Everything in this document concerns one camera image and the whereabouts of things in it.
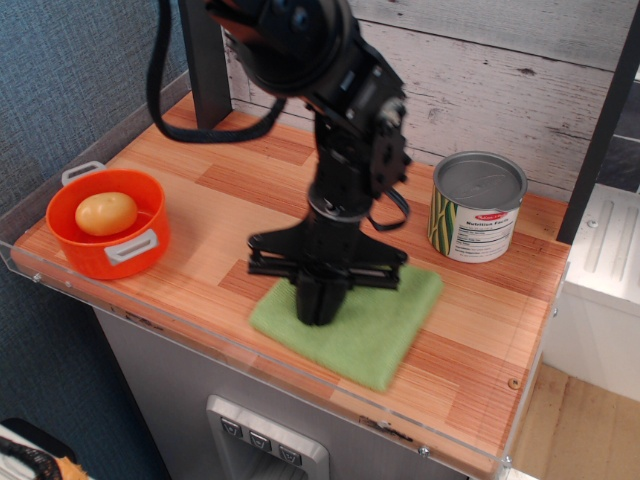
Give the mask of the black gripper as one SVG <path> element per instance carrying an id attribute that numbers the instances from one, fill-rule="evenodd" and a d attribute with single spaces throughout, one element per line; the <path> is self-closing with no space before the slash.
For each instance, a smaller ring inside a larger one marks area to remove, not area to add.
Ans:
<path id="1" fill-rule="evenodd" d="M 314 210 L 293 227 L 248 240 L 251 274 L 296 283 L 297 318 L 306 325 L 331 323 L 349 288 L 395 289 L 408 255 L 375 240 L 360 222 L 341 222 Z M 329 280 L 322 285 L 318 280 Z"/>

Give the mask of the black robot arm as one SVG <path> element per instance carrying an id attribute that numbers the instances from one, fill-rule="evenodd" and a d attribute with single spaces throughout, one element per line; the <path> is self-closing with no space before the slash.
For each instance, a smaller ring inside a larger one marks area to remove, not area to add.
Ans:
<path id="1" fill-rule="evenodd" d="M 314 113 L 318 163 L 297 225 L 253 236 L 249 270 L 287 278 L 298 319 L 330 323 L 356 286 L 394 289 L 406 254 L 363 233 L 375 201 L 409 213 L 396 184 L 410 157 L 400 77 L 362 37 L 345 1 L 210 1 L 247 76 Z"/>

